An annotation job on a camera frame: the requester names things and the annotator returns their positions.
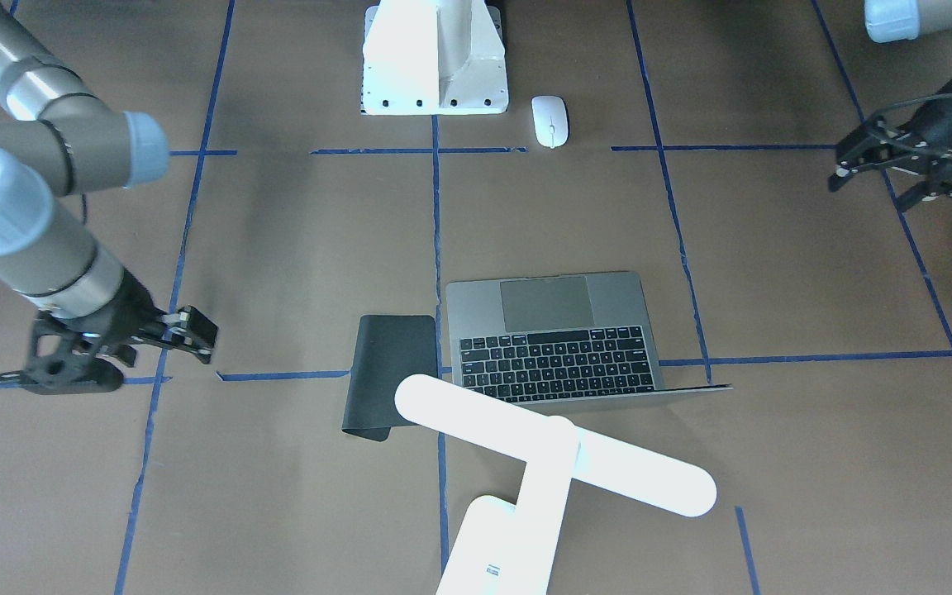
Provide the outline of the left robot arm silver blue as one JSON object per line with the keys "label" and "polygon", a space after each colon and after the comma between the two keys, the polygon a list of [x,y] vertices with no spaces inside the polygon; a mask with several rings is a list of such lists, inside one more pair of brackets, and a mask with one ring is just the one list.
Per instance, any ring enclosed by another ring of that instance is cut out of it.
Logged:
{"label": "left robot arm silver blue", "polygon": [[[915,73],[945,67],[933,50],[952,50],[952,1],[866,1],[869,39],[907,47],[902,65]],[[835,169],[827,187],[839,191],[858,174],[909,174],[912,185],[894,200],[898,211],[952,198],[952,76],[940,89],[884,105],[835,144]]]}

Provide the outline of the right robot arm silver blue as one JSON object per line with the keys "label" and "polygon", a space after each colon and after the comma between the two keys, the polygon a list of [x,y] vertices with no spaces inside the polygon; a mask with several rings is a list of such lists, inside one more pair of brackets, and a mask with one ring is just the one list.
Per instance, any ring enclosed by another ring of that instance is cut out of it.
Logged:
{"label": "right robot arm silver blue", "polygon": [[0,373],[40,395],[116,391],[136,347],[212,360],[218,327],[193,306],[167,312],[60,204],[161,179],[169,141],[154,117],[114,112],[0,3],[0,282],[31,302],[26,362]]}

